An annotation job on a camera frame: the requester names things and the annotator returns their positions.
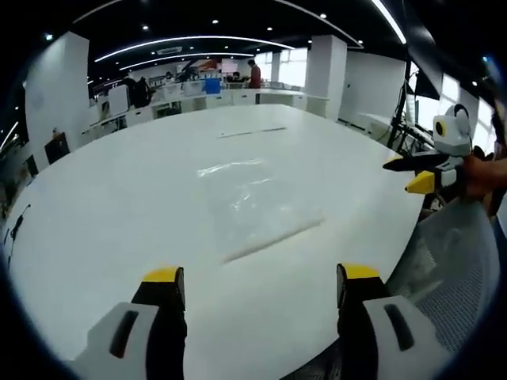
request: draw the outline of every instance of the window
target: window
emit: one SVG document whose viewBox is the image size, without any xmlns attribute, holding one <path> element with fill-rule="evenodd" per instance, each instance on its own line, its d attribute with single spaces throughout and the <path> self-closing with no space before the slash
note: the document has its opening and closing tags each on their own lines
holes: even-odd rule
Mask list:
<svg viewBox="0 0 507 380">
<path fill-rule="evenodd" d="M 493 108 L 483 99 L 478 101 L 477 126 L 472 142 L 474 146 L 480 146 L 487 155 L 494 152 L 494 142 L 497 139 L 493 125 L 491 124 L 491 115 Z"/>
<path fill-rule="evenodd" d="M 264 81 L 271 81 L 271 66 L 273 62 L 272 52 L 257 54 L 255 56 L 255 63 L 261 69 L 261 78 Z"/>
<path fill-rule="evenodd" d="M 283 50 L 280 54 L 280 82 L 304 87 L 307 79 L 308 49 Z"/>
<path fill-rule="evenodd" d="M 444 74 L 442 81 L 442 94 L 440 95 L 440 104 L 438 115 L 443 115 L 449 107 L 459 102 L 459 83 L 454 78 Z"/>
<path fill-rule="evenodd" d="M 442 94 L 440 100 L 436 101 L 428 97 L 417 97 L 419 102 L 419 117 L 417 123 L 424 129 L 433 130 L 433 118 L 443 115 L 449 107 L 459 102 L 459 83 L 447 75 L 442 81 Z"/>
<path fill-rule="evenodd" d="M 418 124 L 429 131 L 433 130 L 433 117 L 438 115 L 439 101 L 430 97 L 417 97 L 419 102 Z"/>
</svg>

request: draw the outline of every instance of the led strip light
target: led strip light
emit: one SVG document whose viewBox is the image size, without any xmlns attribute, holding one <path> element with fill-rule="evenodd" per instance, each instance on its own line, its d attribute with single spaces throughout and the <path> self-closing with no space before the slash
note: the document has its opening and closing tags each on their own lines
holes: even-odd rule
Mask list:
<svg viewBox="0 0 507 380">
<path fill-rule="evenodd" d="M 199 56 L 207 56 L 207 55 L 230 55 L 230 56 L 240 56 L 240 57 L 254 57 L 253 54 L 244 54 L 244 53 L 231 53 L 230 51 L 226 51 L 224 53 L 194 53 L 194 54 L 183 54 L 183 55 L 171 55 L 170 57 L 164 57 L 164 58 L 158 58 L 158 59 L 152 59 L 151 61 L 145 61 L 140 63 L 135 63 L 130 66 L 122 67 L 120 70 L 127 70 L 131 69 L 133 67 L 145 65 L 147 63 L 153 63 L 153 62 L 159 62 L 166 59 L 174 59 L 174 58 L 186 58 L 186 57 L 199 57 Z"/>
<path fill-rule="evenodd" d="M 268 45 L 278 46 L 279 48 L 286 48 L 286 49 L 290 49 L 290 50 L 295 49 L 295 47 L 293 47 L 293 46 L 278 44 L 277 42 L 272 42 L 272 41 L 258 40 L 256 38 L 236 37 L 236 36 L 187 36 L 187 37 L 165 38 L 163 40 L 148 41 L 148 42 L 144 42 L 142 44 L 132 45 L 132 46 L 126 47 L 124 49 L 120 49 L 120 50 L 114 51 L 112 53 L 106 54 L 100 58 L 97 58 L 97 59 L 95 59 L 95 62 L 100 62 L 104 59 L 113 57 L 114 55 L 125 53 L 126 51 L 130 51 L 130 50 L 134 50 L 134 49 L 138 49 L 138 48 L 144 48 L 145 46 L 151 46 L 151 45 L 155 45 L 155 44 L 162 44 L 165 42 L 185 41 L 185 40 L 216 40 L 216 39 L 257 42 L 259 44 L 268 44 Z"/>
<path fill-rule="evenodd" d="M 6 139 L 5 139 L 5 140 L 3 140 L 3 143 L 2 143 L 2 145 L 0 146 L 0 151 L 2 150 L 3 146 L 7 143 L 7 140 L 9 139 L 10 135 L 11 135 L 11 134 L 13 133 L 13 131 L 14 131 L 14 128 L 16 128 L 18 124 L 19 124 L 19 121 L 17 121 L 17 122 L 14 124 L 14 126 L 13 126 L 12 128 L 10 128 L 10 131 L 9 131 L 9 133 L 8 133 L 8 134 L 7 134 L 7 136 L 6 136 Z"/>
<path fill-rule="evenodd" d="M 389 11 L 387 10 L 386 6 L 380 1 L 380 0 L 372 0 L 372 3 L 377 7 L 379 12 L 383 15 L 383 17 L 386 19 L 386 21 L 389 23 L 393 31 L 396 33 L 396 36 L 398 36 L 400 42 L 402 44 L 406 44 L 406 38 L 403 35 L 402 30 L 396 24 L 395 19 L 391 16 Z"/>
</svg>

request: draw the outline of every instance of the desk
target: desk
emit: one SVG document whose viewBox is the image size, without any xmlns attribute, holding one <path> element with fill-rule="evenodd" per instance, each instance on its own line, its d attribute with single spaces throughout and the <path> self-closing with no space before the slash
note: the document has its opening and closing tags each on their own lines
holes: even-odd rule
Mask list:
<svg viewBox="0 0 507 380">
<path fill-rule="evenodd" d="M 54 352 L 73 359 L 147 272 L 179 264 L 185 378 L 281 378 L 337 339 L 336 264 L 369 264 L 387 280 L 410 239 L 423 197 L 404 191 L 413 174 L 382 169 L 392 155 L 278 104 L 118 131 L 21 193 L 6 223 L 32 204 L 14 246 L 14 288 Z M 224 264 L 244 241 L 264 248 Z"/>
<path fill-rule="evenodd" d="M 369 113 L 360 113 L 359 116 L 360 122 L 366 127 L 370 137 L 383 145 L 387 145 L 387 140 L 389 140 L 389 136 L 391 135 L 389 131 L 391 127 L 391 118 Z M 405 129 L 406 133 L 411 137 L 411 140 L 406 140 L 409 145 L 417 139 L 423 141 L 428 150 L 433 148 L 433 139 L 429 133 L 424 133 L 416 127 L 409 127 L 408 125 L 402 126 L 401 132 L 404 132 Z M 398 147 L 400 143 L 403 143 L 402 134 L 396 138 L 393 150 L 395 147 Z"/>
</svg>

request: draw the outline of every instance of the ceiling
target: ceiling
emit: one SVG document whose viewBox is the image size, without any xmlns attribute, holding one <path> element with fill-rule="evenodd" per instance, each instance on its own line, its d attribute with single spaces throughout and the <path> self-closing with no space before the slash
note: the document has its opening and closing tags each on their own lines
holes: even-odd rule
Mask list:
<svg viewBox="0 0 507 380">
<path fill-rule="evenodd" d="M 405 48 L 370 0 L 318 0 L 307 3 L 302 0 L 293 2 L 297 6 L 304 4 L 305 9 L 314 15 L 275 0 L 256 0 L 244 6 L 235 0 L 222 0 L 219 7 L 214 2 L 197 5 L 194 2 L 123 0 L 82 19 L 71 30 L 90 40 L 89 74 L 95 84 L 98 78 L 106 80 L 122 76 L 124 73 L 120 72 L 121 67 L 160 58 L 156 52 L 163 48 L 181 47 L 181 52 L 177 55 L 210 51 L 224 52 L 227 55 L 230 55 L 229 52 L 257 54 L 282 49 L 249 41 L 186 40 L 142 47 L 99 63 L 94 62 L 121 48 L 181 36 L 239 36 L 307 48 L 311 36 L 335 34 L 351 48 L 361 48 L 357 41 L 363 40 L 368 51 L 403 57 Z M 326 14 L 327 23 L 315 16 L 321 13 Z"/>
<path fill-rule="evenodd" d="M 406 57 L 406 46 L 400 43 L 372 0 L 290 1 L 287 4 L 285 0 L 51 0 L 51 6 L 48 2 L 30 3 L 29 12 L 26 12 L 26 4 L 14 2 L 10 4 L 12 22 L 0 25 L 2 35 L 7 37 L 3 49 L 8 55 L 0 71 L 0 86 L 13 89 L 2 94 L 6 99 L 3 102 L 7 111 L 4 117 L 8 120 L 5 124 L 9 125 L 13 120 L 22 123 L 18 117 L 22 109 L 17 114 L 14 108 L 22 106 L 24 92 L 21 83 L 31 59 L 49 44 L 44 38 L 45 33 L 57 38 L 71 30 L 90 40 L 89 75 L 95 81 L 94 85 L 101 82 L 99 78 L 105 81 L 122 77 L 121 67 L 158 58 L 151 53 L 161 48 L 181 47 L 181 53 L 177 54 L 223 51 L 227 53 L 224 57 L 231 52 L 257 54 L 280 50 L 279 47 L 248 41 L 193 40 L 157 44 L 156 49 L 155 46 L 135 49 L 94 62 L 105 54 L 133 44 L 179 36 L 240 36 L 295 48 L 311 48 L 308 43 L 311 36 L 331 33 L 347 42 L 350 49 L 360 49 L 357 41 L 362 40 L 365 52 L 397 59 Z M 494 36 L 503 13 L 495 12 L 490 0 L 474 6 L 456 0 L 382 2 L 407 35 L 409 48 L 418 46 L 422 40 L 430 41 L 432 48 L 425 54 L 433 56 L 440 69 L 460 81 L 471 83 L 484 76 L 483 55 L 502 55 L 504 44 L 498 44 Z M 411 10 L 415 10 L 412 13 L 417 14 L 415 18 L 419 20 L 409 17 Z M 318 16 L 321 13 L 326 14 L 325 20 Z M 213 24 L 213 20 L 218 20 L 218 24 Z M 14 32 L 10 25 L 21 25 L 22 28 Z M 409 38 L 415 35 L 422 36 L 422 39 Z"/>
</svg>

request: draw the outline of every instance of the table surface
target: table surface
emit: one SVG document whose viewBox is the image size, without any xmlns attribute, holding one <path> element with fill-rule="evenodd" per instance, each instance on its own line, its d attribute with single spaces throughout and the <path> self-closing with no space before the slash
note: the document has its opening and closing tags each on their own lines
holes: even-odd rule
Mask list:
<svg viewBox="0 0 507 380">
<path fill-rule="evenodd" d="M 392 155 L 278 104 L 119 131 L 21 193 L 6 224 L 32 204 L 14 287 L 49 347 L 73 359 L 146 273 L 179 264 L 185 377 L 281 378 L 337 339 L 336 264 L 368 264 L 386 280 L 409 241 L 422 197 L 404 191 L 411 174 L 382 170 Z"/>
</svg>

